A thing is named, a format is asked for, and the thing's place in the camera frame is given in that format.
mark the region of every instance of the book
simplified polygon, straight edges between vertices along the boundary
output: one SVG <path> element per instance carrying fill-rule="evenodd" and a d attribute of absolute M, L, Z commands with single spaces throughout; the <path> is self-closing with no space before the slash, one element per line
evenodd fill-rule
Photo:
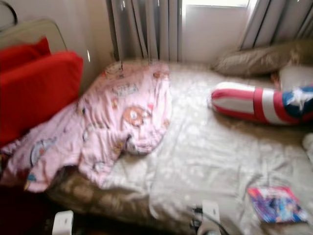
<path fill-rule="evenodd" d="M 260 220 L 267 223 L 306 222 L 308 214 L 287 187 L 248 188 Z"/>

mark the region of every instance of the cartoon print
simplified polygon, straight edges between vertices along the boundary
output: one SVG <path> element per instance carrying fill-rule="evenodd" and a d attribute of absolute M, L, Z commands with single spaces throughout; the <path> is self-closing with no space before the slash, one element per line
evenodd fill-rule
<path fill-rule="evenodd" d="M 153 73 L 153 77 L 156 79 L 165 79 L 168 78 L 168 72 L 157 71 Z"/>
<path fill-rule="evenodd" d="M 105 162 L 97 162 L 93 165 L 93 169 L 97 171 L 98 173 L 103 172 L 106 170 L 106 164 Z"/>
<path fill-rule="evenodd" d="M 154 108 L 154 105 L 152 103 L 149 103 L 148 104 L 148 108 L 149 110 L 152 112 L 153 111 L 153 108 Z"/>
<path fill-rule="evenodd" d="M 116 73 L 121 73 L 122 71 L 123 71 L 123 63 L 120 61 L 120 62 L 112 63 L 109 66 L 107 66 L 104 73 L 116 74 Z"/>
<path fill-rule="evenodd" d="M 112 103 L 112 108 L 117 109 L 118 98 L 116 98 L 116 97 L 112 98 L 111 103 Z"/>
<path fill-rule="evenodd" d="M 30 173 L 30 174 L 28 175 L 27 181 L 26 181 L 26 183 L 25 183 L 25 185 L 24 185 L 24 190 L 27 190 L 28 187 L 29 187 L 29 185 L 30 185 L 30 183 L 31 183 L 31 182 L 35 182 L 35 181 L 37 181 L 36 176 L 35 176 L 34 174 Z"/>
<path fill-rule="evenodd" d="M 277 214 L 276 222 L 284 221 L 301 221 L 301 208 L 297 202 L 290 198 L 278 198 L 277 200 Z"/>
<path fill-rule="evenodd" d="M 108 126 L 102 122 L 90 123 L 83 132 L 83 141 L 86 142 L 88 140 L 89 132 L 93 131 L 95 128 L 108 128 Z"/>
<path fill-rule="evenodd" d="M 131 106 L 124 111 L 123 119 L 129 124 L 139 127 L 151 120 L 151 114 L 138 106 Z"/>
<path fill-rule="evenodd" d="M 136 86 L 135 83 L 133 84 L 127 83 L 127 84 L 115 86 L 112 88 L 112 92 L 116 94 L 118 97 L 133 94 L 133 93 L 136 93 L 137 91 L 138 91 L 138 87 Z"/>
<path fill-rule="evenodd" d="M 168 128 L 169 125 L 170 125 L 170 121 L 169 121 L 168 119 L 164 120 L 163 125 L 164 125 L 166 128 Z"/>
<path fill-rule="evenodd" d="M 118 143 L 114 146 L 113 152 L 114 152 L 115 154 L 120 154 L 121 151 L 122 151 L 123 145 L 124 145 L 123 142 L 118 142 Z"/>
<path fill-rule="evenodd" d="M 35 143 L 30 152 L 30 165 L 34 166 L 39 158 L 56 142 L 56 138 L 41 140 Z"/>

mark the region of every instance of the pink blanket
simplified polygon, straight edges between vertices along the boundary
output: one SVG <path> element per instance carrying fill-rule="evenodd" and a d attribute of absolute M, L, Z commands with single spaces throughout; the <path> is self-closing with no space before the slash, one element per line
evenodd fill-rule
<path fill-rule="evenodd" d="M 77 102 L 30 131 L 0 183 L 12 185 L 24 165 L 25 188 L 40 192 L 60 168 L 77 165 L 102 185 L 122 151 L 147 154 L 161 141 L 171 114 L 168 74 L 161 63 L 107 70 Z"/>

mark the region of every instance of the bed sheet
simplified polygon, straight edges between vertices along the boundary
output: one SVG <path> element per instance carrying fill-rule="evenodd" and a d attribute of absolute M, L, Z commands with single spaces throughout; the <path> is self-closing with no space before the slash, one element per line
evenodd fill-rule
<path fill-rule="evenodd" d="M 63 206 L 189 234 L 188 207 L 219 204 L 232 235 L 313 235 L 313 168 L 301 147 L 308 126 L 254 124 L 214 113 L 210 90 L 222 81 L 272 87 L 269 78 L 223 77 L 201 65 L 170 65 L 173 112 L 169 130 L 151 154 L 122 156 L 102 188 L 75 170 L 59 173 L 47 192 Z M 291 187 L 308 211 L 308 224 L 264 224 L 248 187 Z"/>

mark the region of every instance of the bedding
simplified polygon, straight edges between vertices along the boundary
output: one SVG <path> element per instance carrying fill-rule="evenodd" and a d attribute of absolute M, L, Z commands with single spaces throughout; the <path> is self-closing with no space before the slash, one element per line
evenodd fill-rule
<path fill-rule="evenodd" d="M 215 111 L 251 121 L 293 125 L 313 118 L 313 86 L 281 92 L 222 82 L 213 89 L 210 98 Z"/>
<path fill-rule="evenodd" d="M 83 60 L 60 52 L 1 73 L 0 147 L 47 121 L 78 97 Z"/>
<path fill-rule="evenodd" d="M 279 71 L 279 80 L 280 88 L 284 92 L 313 85 L 313 67 L 286 66 Z"/>
<path fill-rule="evenodd" d="M 35 61 L 43 56 L 51 55 L 47 38 L 34 44 L 22 44 L 0 50 L 0 72 L 17 68 Z"/>
<path fill-rule="evenodd" d="M 312 65 L 313 40 L 301 40 L 230 52 L 212 64 L 212 70 L 228 76 L 257 76 L 286 65 Z"/>
<path fill-rule="evenodd" d="M 225 78 L 206 66 L 170 65 L 171 124 L 150 154 L 124 154 L 99 188 L 74 167 L 60 170 L 47 191 L 68 209 L 190 234 L 188 207 L 219 204 L 231 235 L 313 235 L 313 171 L 302 138 L 307 126 L 254 124 L 219 115 L 206 98 L 222 81 L 272 88 L 264 79 Z M 249 187 L 290 187 L 308 211 L 306 224 L 265 224 Z"/>
<path fill-rule="evenodd" d="M 313 133 L 307 134 L 302 140 L 303 148 L 307 151 L 307 155 L 313 164 Z"/>
<path fill-rule="evenodd" d="M 77 165 L 100 186 L 122 150 L 142 155 L 158 145 L 170 111 L 166 65 L 103 73 L 77 102 L 23 138 L 0 183 L 15 185 L 11 176 L 26 171 L 25 189 L 41 192 L 58 169 Z"/>

